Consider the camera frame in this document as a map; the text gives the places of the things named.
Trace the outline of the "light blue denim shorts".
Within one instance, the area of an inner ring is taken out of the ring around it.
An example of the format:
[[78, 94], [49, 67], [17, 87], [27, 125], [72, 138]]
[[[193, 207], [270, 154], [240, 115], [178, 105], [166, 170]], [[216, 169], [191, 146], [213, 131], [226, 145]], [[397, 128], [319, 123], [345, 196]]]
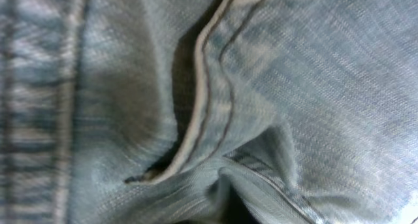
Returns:
[[1, 0], [1, 222], [417, 222], [417, 0]]

